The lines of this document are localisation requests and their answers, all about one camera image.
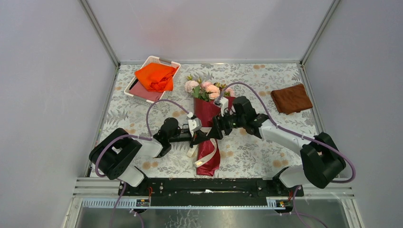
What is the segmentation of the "cream printed ribbon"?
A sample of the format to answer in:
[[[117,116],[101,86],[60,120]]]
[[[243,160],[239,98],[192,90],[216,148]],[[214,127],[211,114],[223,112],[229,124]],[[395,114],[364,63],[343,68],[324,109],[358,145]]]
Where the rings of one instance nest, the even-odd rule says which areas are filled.
[[[205,132],[206,134],[209,132],[211,127],[202,127],[200,130],[196,132]],[[193,148],[187,150],[186,156],[191,158],[193,157],[196,152],[200,155],[196,161],[193,162],[194,166],[199,168],[205,164],[207,164],[210,160],[214,158],[217,151],[219,150],[217,140],[216,139],[209,139],[208,141],[202,142],[196,145]]]

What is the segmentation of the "dark red wrapping paper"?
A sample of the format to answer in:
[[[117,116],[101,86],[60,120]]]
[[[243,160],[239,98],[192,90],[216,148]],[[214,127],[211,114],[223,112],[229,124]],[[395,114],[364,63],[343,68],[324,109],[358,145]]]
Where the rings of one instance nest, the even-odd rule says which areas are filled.
[[[221,108],[213,101],[207,102],[200,98],[193,99],[194,114],[201,120],[202,127],[213,127],[213,118],[221,113]],[[198,144],[197,161],[195,162],[196,174],[213,176],[219,169],[221,154],[218,142],[207,140]]]

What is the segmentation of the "pink fake flower bunch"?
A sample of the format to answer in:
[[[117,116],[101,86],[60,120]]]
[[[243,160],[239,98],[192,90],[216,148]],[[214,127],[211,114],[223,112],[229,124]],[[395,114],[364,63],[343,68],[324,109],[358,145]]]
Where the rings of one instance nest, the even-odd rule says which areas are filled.
[[[184,84],[185,92],[192,95],[194,98],[210,102],[218,98],[223,92],[226,84],[218,82],[203,81],[200,78],[196,79],[192,75],[187,76],[187,82]]]

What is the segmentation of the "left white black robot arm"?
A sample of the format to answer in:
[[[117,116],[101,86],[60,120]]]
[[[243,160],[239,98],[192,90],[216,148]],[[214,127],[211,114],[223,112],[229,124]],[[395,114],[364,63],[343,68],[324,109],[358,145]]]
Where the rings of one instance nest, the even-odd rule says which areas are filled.
[[[122,128],[115,129],[90,152],[88,159],[96,166],[98,175],[121,180],[135,195],[142,195],[147,191],[145,175],[131,165],[137,155],[161,158],[171,150],[172,143],[189,142],[190,148],[194,149],[208,140],[200,119],[189,119],[180,127],[178,120],[170,117],[152,138],[130,135]]]

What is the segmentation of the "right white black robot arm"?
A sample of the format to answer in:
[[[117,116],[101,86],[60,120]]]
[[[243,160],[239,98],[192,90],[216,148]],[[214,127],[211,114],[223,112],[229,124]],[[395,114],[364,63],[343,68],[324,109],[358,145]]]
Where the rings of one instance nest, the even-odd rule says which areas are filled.
[[[345,160],[336,153],[336,146],[327,133],[305,136],[286,129],[273,121],[268,114],[258,114],[245,96],[231,103],[223,97],[214,101],[220,114],[213,117],[210,138],[222,139],[233,129],[242,128],[261,140],[270,140],[293,151],[301,158],[301,165],[282,169],[272,183],[273,191],[286,195],[291,187],[313,184],[323,189],[346,167]]]

